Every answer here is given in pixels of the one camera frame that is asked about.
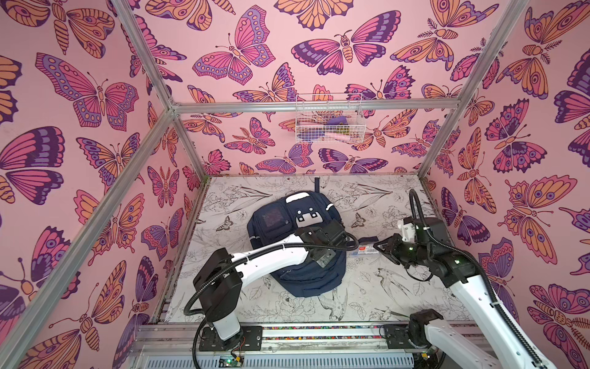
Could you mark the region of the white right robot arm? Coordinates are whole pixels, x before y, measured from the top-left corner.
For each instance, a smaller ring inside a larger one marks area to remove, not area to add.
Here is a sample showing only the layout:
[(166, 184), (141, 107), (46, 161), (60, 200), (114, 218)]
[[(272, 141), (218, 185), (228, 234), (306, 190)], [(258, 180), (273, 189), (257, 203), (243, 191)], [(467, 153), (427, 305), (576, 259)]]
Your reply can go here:
[(411, 215), (399, 221), (396, 234), (373, 247), (393, 264), (425, 267), (439, 278), (470, 313), (493, 353), (458, 333), (433, 309), (410, 315), (410, 343), (437, 348), (462, 368), (553, 368), (502, 303), (482, 265), (444, 240), (442, 221), (424, 215), (415, 190), (410, 190), (409, 199)]

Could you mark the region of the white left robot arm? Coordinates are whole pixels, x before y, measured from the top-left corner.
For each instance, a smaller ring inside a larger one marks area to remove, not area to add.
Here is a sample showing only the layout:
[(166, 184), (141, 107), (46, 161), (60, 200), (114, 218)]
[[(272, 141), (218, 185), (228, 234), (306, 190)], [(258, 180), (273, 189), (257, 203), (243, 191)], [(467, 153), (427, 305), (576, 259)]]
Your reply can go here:
[(183, 314), (202, 315), (202, 325), (212, 327), (224, 350), (232, 350), (244, 340), (236, 316), (243, 287), (282, 268), (304, 263), (312, 251), (352, 252), (359, 245), (341, 223), (332, 221), (324, 227), (299, 228), (280, 241), (250, 252), (231, 255), (220, 248), (193, 279), (195, 293)]

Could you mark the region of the clear pen refill package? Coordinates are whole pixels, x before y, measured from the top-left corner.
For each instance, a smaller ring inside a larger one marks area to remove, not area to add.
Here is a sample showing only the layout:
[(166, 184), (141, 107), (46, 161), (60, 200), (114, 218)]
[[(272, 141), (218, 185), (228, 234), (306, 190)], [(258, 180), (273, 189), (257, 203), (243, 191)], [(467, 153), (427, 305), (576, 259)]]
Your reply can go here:
[(359, 239), (358, 248), (348, 252), (348, 254), (352, 257), (364, 257), (369, 255), (378, 255), (378, 250), (373, 247), (376, 243), (378, 243), (378, 237), (363, 237)]

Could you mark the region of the navy blue backpack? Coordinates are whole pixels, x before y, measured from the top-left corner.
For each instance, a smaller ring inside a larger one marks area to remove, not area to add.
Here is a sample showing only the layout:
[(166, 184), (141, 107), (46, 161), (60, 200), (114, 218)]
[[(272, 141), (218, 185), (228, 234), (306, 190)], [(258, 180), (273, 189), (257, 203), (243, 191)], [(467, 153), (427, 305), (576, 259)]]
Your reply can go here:
[[(342, 221), (332, 201), (320, 192), (319, 179), (315, 190), (296, 192), (266, 204), (256, 210), (247, 224), (252, 248), (258, 249), (293, 235), (299, 228), (323, 226), (331, 221)], [(271, 275), (277, 282), (298, 298), (322, 295), (340, 285), (346, 273), (347, 253), (338, 263), (321, 268), (309, 258), (300, 264), (285, 267)]]

